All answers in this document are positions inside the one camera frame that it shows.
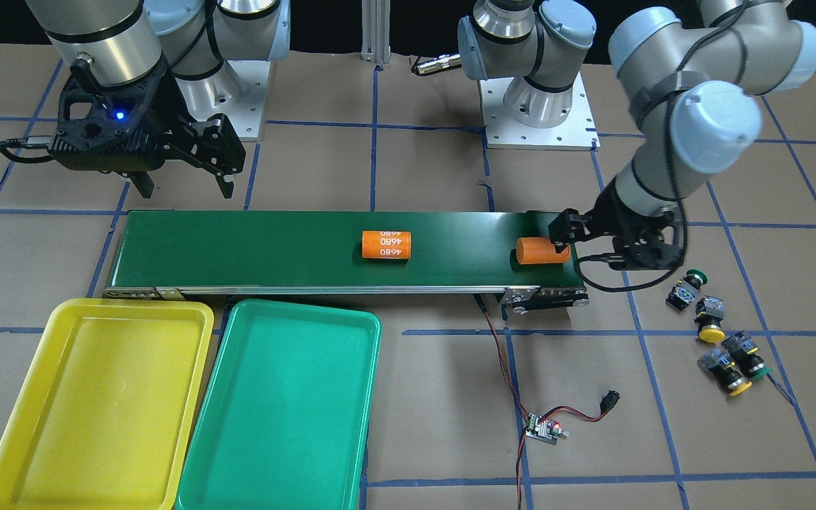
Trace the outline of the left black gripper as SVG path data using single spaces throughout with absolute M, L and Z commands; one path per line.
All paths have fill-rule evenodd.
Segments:
M 557 253 L 575 242 L 612 238 L 612 252 L 586 255 L 581 264 L 606 264 L 613 271 L 676 270 L 684 261 L 684 222 L 680 200 L 642 214 L 625 205 L 615 184 L 609 184 L 586 213 L 563 210 L 548 225 Z

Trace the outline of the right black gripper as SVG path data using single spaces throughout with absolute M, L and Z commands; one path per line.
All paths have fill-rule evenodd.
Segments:
M 168 159 L 210 172 L 231 199 L 246 156 L 229 117 L 196 120 L 188 112 L 166 60 L 121 85 L 105 85 L 90 62 L 72 61 L 47 152 L 71 170 L 126 176 L 143 199 L 154 191 L 150 172 Z

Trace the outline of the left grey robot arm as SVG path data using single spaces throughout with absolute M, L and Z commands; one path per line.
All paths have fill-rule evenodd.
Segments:
M 703 26 L 666 7 L 625 19 L 608 42 L 629 113 L 645 141 L 586 213 L 566 210 L 548 238 L 521 241 L 521 264 L 566 261 L 576 242 L 612 239 L 599 256 L 615 270 L 682 264 L 682 203 L 732 167 L 760 135 L 757 96 L 796 89 L 816 72 L 816 27 L 781 1 L 701 1 Z M 596 35 L 575 1 L 479 1 L 458 25 L 467 78 L 508 79 L 502 117 L 534 130 L 569 119 L 574 84 Z

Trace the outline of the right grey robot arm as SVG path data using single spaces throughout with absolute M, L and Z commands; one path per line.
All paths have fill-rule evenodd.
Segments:
M 55 132 L 0 142 L 14 162 L 117 174 L 142 197 L 177 159 L 221 194 L 259 136 L 270 64 L 290 49 L 288 1 L 30 1 L 69 68 Z

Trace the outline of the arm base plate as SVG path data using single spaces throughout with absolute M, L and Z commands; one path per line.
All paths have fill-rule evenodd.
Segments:
M 600 146 L 581 74 L 573 87 L 546 93 L 524 78 L 478 81 L 487 145 L 492 149 L 564 149 Z
M 226 114 L 241 141 L 258 142 L 273 71 L 272 62 L 233 60 L 212 77 L 176 81 L 195 119 Z

